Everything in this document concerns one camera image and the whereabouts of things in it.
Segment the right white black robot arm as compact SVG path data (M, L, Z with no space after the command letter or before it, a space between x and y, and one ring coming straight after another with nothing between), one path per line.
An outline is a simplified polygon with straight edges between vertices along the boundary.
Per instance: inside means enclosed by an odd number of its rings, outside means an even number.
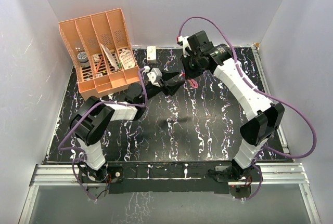
M205 31L192 36L178 36L177 43L183 48L181 61L185 78L195 79L210 71L233 94L245 112L247 122L241 126L242 142L231 165L220 172L228 179L245 180L250 176L252 163L268 138L279 127L285 108L274 104L255 91L256 87L244 80L247 75L239 72L239 62L226 44L214 46Z

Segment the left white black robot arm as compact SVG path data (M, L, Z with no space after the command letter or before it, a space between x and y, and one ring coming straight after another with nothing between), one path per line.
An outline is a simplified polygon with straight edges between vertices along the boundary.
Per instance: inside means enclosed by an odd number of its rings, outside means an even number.
M149 99L160 92L172 96L185 83L184 80L172 80L180 75L180 72L148 68L146 74L148 83L131 84L125 91L123 102L106 102L91 96L72 118L70 130L84 153L84 159L78 162L78 168L90 180L103 182L107 178L107 162L100 140L109 123L140 119L146 111Z

